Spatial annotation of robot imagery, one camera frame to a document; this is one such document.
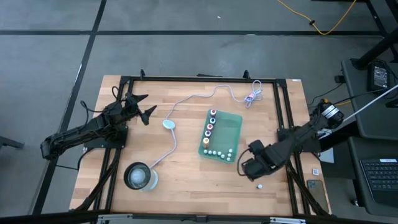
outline yellow cable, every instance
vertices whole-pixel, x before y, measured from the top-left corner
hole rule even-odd
[[[310,22],[312,21],[312,19],[310,19],[308,16],[303,15],[303,14],[301,14],[301,13],[299,13],[299,12],[294,11],[293,9],[291,9],[290,7],[288,7],[285,3],[283,3],[281,0],[277,0],[277,1],[278,1],[279,3],[281,3],[282,5],[284,5],[288,10],[292,11],[294,14],[297,14],[297,15],[299,15],[299,16],[302,16],[302,17],[308,19],[308,21],[310,21]],[[336,28],[340,25],[340,23],[343,21],[343,19],[347,16],[347,14],[348,14],[348,13],[350,12],[350,10],[353,8],[355,2],[356,2],[356,0],[353,1],[353,3],[350,5],[350,7],[349,7],[348,10],[346,11],[346,13],[343,15],[343,17],[342,17],[342,18],[336,23],[336,25],[335,25],[333,28],[331,28],[331,30],[329,30],[328,32],[326,32],[326,33],[321,32],[321,31],[318,29],[317,25],[315,25],[315,23],[313,23],[312,26],[314,26],[314,28],[315,28],[315,29],[318,31],[318,33],[321,34],[321,35],[328,35],[328,34],[330,34],[332,31],[334,31],[334,29],[336,29]]]
[[[335,104],[335,106],[343,106],[343,105],[346,105],[346,104],[348,104],[348,103],[350,103],[350,102],[351,102],[351,100],[348,100],[348,101],[346,101],[346,102],[342,102],[342,103]]]

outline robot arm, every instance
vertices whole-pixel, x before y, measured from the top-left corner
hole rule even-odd
[[[321,100],[310,115],[310,121],[302,127],[291,130],[281,142],[264,147],[260,140],[249,145],[254,157],[242,163],[243,172],[253,181],[263,175],[269,175],[283,167],[290,155],[300,145],[323,128],[337,128],[343,122],[344,114],[328,100]]]
[[[129,121],[135,116],[140,116],[145,125],[149,124],[149,116],[155,110],[153,106],[141,112],[137,103],[148,95],[126,95],[124,106],[122,101],[115,101],[86,124],[70,129],[63,133],[47,137],[40,145],[44,159],[54,159],[63,154],[67,149],[86,143],[96,138],[112,139],[118,134],[117,126]]]

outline wooden tabletop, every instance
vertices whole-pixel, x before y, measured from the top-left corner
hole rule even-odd
[[[118,86],[119,81],[120,76],[104,76],[96,110],[102,110],[114,101],[111,88]],[[248,148],[249,143],[257,139],[260,139],[265,146],[276,142],[278,121],[271,84],[262,85],[263,100],[256,101],[249,109],[245,108],[244,103],[233,101],[226,87],[218,88],[211,98],[191,98],[177,105],[169,118],[176,124],[177,149],[155,166],[154,169],[159,175],[156,188],[149,192],[141,192],[131,190],[124,184],[123,175],[128,165],[141,161],[150,166],[173,148],[172,135],[162,125],[172,105],[192,94],[210,94],[219,84],[134,82],[134,94],[149,94],[139,103],[140,109],[145,110],[153,105],[157,105],[157,108],[150,117],[150,125],[144,126],[137,118],[127,123],[129,134],[119,163],[112,212],[292,215],[285,169],[251,182],[246,177],[237,174],[236,163],[224,164],[205,159],[198,154],[206,112],[210,108],[243,117],[239,154]],[[229,85],[238,99],[243,99],[251,92],[250,83],[229,83]],[[301,81],[287,80],[287,86],[294,123],[303,125],[309,120],[309,115]],[[282,90],[279,90],[279,94],[285,126],[288,126]],[[87,154],[82,160],[70,208],[79,206],[97,184],[103,155],[104,150],[97,149]],[[246,153],[242,161],[250,157],[251,154]],[[305,180],[323,181],[321,165],[313,155],[301,153],[301,161]],[[320,175],[312,175],[314,168],[320,171]],[[263,188],[257,189],[257,184],[262,184]],[[104,207],[107,191],[106,186],[101,199],[101,208]],[[299,211],[303,212],[297,186],[296,196]]]

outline keyboard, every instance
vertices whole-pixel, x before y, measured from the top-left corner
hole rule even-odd
[[[398,158],[361,160],[373,200],[398,207]]]

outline green tray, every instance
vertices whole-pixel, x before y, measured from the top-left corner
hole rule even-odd
[[[242,128],[242,116],[226,113],[222,111],[217,111],[216,113],[216,123],[213,126],[213,130],[211,132],[211,136],[209,138],[209,148],[207,150],[211,151],[220,151],[225,155],[225,158],[222,159],[219,155],[209,155],[205,154],[203,151],[205,148],[203,147],[202,140],[205,138],[205,131],[207,131],[206,127],[209,124],[209,120],[211,118],[210,111],[207,111],[207,117],[205,121],[205,127],[203,128],[203,132],[201,135],[200,143],[199,143],[199,155],[214,159],[220,162],[225,162],[228,164],[232,164],[235,161],[235,158],[238,153],[238,144],[239,138],[241,137],[241,128]],[[229,153],[229,149],[232,149],[231,160],[227,161],[227,154]]]

